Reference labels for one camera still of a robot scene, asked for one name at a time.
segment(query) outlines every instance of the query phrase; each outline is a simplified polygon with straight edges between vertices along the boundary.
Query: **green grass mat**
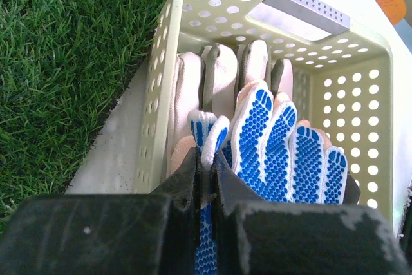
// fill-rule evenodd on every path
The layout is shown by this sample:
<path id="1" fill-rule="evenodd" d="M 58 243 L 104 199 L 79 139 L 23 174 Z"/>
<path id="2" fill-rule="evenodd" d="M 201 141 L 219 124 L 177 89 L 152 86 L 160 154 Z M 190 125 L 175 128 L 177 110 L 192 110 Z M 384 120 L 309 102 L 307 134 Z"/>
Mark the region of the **green grass mat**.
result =
<path id="1" fill-rule="evenodd" d="M 0 0 L 0 233 L 63 193 L 151 45 L 165 0 Z"/>

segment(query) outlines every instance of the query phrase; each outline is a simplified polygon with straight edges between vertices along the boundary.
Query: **white surface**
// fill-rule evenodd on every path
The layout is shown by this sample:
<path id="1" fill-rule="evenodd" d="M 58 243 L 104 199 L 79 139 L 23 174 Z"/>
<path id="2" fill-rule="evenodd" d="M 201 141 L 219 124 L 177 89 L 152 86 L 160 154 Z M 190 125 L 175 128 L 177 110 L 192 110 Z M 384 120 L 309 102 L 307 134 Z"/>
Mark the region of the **white surface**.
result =
<path id="1" fill-rule="evenodd" d="M 412 89 L 410 64 L 412 56 L 375 0 L 320 0 L 352 19 L 367 25 L 383 35 L 393 53 L 393 138 L 394 138 L 394 189 L 395 211 L 393 226 L 397 231 L 401 211 L 406 198 L 406 187 L 412 172 L 412 131 L 408 122 L 412 119 Z M 279 25 L 291 27 L 289 21 L 279 20 Z M 87 157 L 84 166 L 72 181 L 71 193 L 126 193 L 133 183 L 135 155 L 140 132 L 140 116 L 143 110 L 145 77 L 135 77 L 131 89 L 120 99 L 120 105 L 108 120 L 96 148 Z"/>

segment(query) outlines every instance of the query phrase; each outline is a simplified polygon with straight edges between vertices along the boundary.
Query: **perforated basket wall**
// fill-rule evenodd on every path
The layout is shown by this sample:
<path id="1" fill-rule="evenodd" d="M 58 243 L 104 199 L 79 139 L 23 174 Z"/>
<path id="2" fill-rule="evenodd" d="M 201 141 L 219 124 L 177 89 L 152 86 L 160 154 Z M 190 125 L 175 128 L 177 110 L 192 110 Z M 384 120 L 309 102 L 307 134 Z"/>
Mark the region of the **perforated basket wall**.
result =
<path id="1" fill-rule="evenodd" d="M 149 192 L 162 181 L 176 53 L 198 53 L 210 43 L 235 47 L 262 38 L 273 59 L 286 57 L 294 65 L 299 118 L 325 130 L 333 144 L 343 148 L 362 191 L 360 203 L 377 207 L 391 220 L 392 64 L 387 42 L 353 20 L 342 34 L 307 41 L 248 17 L 262 1 L 168 0 L 165 4 L 149 68 L 136 192 Z M 341 18 L 326 4 L 312 3 L 318 11 Z"/>

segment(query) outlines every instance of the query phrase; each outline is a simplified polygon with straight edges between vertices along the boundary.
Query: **grass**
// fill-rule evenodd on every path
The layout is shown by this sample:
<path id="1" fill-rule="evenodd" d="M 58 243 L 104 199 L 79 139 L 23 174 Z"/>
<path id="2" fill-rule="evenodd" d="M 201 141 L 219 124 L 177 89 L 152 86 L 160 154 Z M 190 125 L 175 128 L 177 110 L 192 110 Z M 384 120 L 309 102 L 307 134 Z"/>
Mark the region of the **grass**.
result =
<path id="1" fill-rule="evenodd" d="M 147 55 L 165 0 L 0 0 L 0 233 L 63 193 Z"/>

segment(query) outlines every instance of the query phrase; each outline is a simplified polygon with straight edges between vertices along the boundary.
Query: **basket handle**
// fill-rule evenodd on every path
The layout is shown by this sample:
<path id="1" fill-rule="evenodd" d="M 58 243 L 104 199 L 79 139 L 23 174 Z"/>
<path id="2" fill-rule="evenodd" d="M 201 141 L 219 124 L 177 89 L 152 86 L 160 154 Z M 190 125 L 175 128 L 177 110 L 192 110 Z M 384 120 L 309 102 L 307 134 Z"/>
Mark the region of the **basket handle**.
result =
<path id="1" fill-rule="evenodd" d="M 349 16 L 319 0 L 264 0 L 263 3 L 332 35 L 350 28 Z"/>

